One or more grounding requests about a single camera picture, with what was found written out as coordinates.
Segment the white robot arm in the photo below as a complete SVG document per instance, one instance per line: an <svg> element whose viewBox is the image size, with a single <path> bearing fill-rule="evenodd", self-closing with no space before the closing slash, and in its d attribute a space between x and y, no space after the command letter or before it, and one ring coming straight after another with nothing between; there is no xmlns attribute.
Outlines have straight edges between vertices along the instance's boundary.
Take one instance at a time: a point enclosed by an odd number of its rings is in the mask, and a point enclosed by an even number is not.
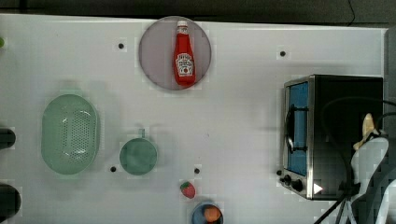
<svg viewBox="0 0 396 224"><path fill-rule="evenodd" d="M371 137L353 148L359 190L343 201L336 224L395 224L395 139Z"/></svg>

